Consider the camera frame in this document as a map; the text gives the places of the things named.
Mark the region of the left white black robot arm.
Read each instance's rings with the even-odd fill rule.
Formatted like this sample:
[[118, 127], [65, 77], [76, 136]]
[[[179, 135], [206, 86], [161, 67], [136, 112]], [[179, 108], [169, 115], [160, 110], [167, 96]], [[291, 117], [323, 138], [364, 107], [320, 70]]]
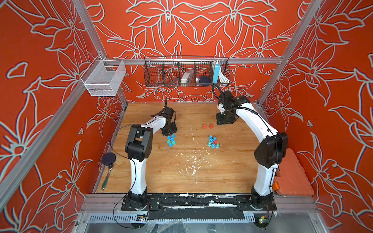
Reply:
[[128, 191], [127, 203], [136, 210], [148, 206], [146, 163], [153, 147], [153, 135], [161, 131], [167, 138], [167, 143], [174, 145], [174, 134], [177, 132], [177, 113], [165, 102], [163, 109], [144, 124], [133, 124], [125, 144], [125, 152], [131, 163], [131, 185]]

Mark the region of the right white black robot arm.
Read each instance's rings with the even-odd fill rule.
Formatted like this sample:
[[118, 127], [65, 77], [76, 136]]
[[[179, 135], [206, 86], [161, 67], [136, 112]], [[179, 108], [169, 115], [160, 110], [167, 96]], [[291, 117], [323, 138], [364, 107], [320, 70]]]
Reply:
[[275, 173], [286, 156], [288, 135], [272, 127], [246, 96], [234, 97], [230, 91], [222, 91], [216, 83], [212, 84], [212, 93], [218, 100], [217, 125], [233, 124], [241, 118], [259, 141], [254, 151], [258, 163], [257, 177], [249, 204], [253, 209], [261, 210], [274, 201]]

